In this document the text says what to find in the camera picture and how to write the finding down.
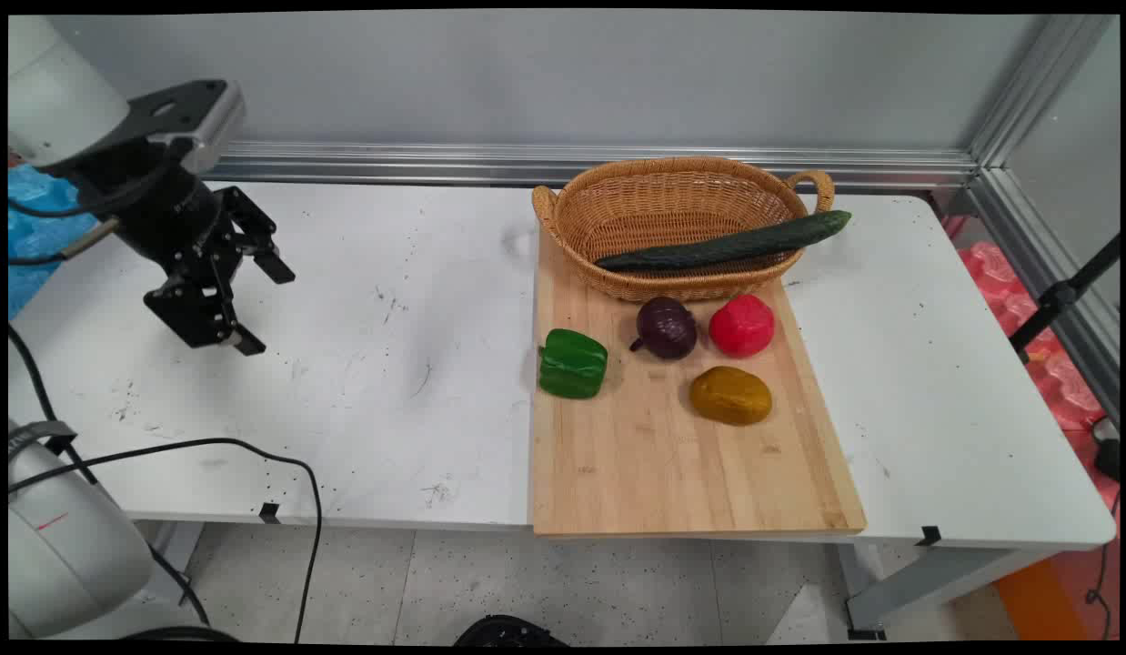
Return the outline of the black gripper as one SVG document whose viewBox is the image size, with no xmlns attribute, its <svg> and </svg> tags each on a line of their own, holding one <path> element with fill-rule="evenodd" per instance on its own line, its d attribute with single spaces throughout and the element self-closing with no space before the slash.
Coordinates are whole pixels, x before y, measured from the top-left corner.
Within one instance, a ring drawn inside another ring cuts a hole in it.
<svg viewBox="0 0 1126 655">
<path fill-rule="evenodd" d="M 79 201 L 93 204 L 137 186 L 163 161 L 163 149 L 108 150 L 77 162 L 72 182 Z M 266 351 L 232 304 L 240 255 L 251 257 L 277 285 L 296 281 L 296 273 L 272 240 L 275 221 L 254 200 L 236 186 L 213 192 L 196 174 L 175 165 L 113 216 L 119 219 L 116 236 L 171 275 L 144 295 L 144 304 L 184 343 L 231 347 L 245 357 Z"/>
</svg>

